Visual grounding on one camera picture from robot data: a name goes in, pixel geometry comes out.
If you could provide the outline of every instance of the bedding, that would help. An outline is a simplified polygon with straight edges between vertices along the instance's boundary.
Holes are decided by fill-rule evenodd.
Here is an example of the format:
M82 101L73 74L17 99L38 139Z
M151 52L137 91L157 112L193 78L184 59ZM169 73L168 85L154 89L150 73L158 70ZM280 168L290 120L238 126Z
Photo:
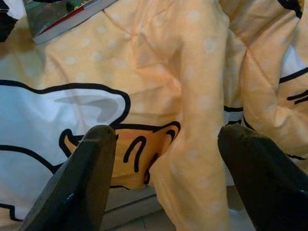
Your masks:
M296 0L120 0L36 45L21 18L0 44L0 230L97 124L118 137L111 187L154 186L178 231L228 230L221 126L308 173L307 20Z

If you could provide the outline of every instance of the cartoon face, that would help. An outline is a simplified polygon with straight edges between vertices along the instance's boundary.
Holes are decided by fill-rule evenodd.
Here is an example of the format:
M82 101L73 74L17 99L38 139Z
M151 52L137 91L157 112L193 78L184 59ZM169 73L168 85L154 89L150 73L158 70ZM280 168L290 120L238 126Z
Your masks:
M99 84L67 84L43 90L0 80L0 206L15 206L23 219L67 156L62 132L84 135L98 124L125 119L127 94Z
M149 168L165 153L180 131L180 124L172 122L165 126L119 124L113 126L117 136L116 156L112 187L138 188L149 181ZM62 136L64 150L72 154L81 136L65 131Z
M72 83L43 90L0 80L0 207L23 219L50 177L93 126L117 134L113 187L137 188L180 131L172 122L156 127L121 124L129 96L100 84Z

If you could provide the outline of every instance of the black fabric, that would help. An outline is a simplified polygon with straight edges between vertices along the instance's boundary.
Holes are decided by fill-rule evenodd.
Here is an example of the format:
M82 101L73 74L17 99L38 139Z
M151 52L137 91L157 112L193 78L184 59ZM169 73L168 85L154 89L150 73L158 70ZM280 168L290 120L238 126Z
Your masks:
M0 0L0 13L7 13L9 11L9 7L3 0Z
M0 13L0 42L4 42L14 29L17 20L8 16L6 13Z

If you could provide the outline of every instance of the white cartoon shape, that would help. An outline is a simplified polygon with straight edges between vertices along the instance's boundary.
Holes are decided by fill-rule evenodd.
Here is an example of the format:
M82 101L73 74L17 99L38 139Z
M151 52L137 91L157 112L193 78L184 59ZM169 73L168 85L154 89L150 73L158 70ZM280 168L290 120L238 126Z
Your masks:
M59 146L70 129L84 135L91 127L125 119L129 97L99 84L69 84L44 90L0 80L0 207L15 206L23 219L56 170L67 160Z

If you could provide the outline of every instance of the polka dot fabric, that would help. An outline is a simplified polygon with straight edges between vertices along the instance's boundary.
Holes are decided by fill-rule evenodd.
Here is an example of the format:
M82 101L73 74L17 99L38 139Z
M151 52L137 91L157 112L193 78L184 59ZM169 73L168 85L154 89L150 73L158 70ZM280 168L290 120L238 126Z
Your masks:
M1 79L34 89L102 84L128 94L125 124L178 121L178 136L150 168L150 184L177 231L227 231L217 147L224 105L244 107L254 129L308 158L307 104L287 100L308 89L307 74L279 84L291 45L308 60L308 6L301 5L299 22L271 0L119 0L41 45L21 19L0 45ZM296 163L308 172L307 162ZM123 162L115 164L112 182L144 183ZM0 208L0 230L13 223L8 217Z

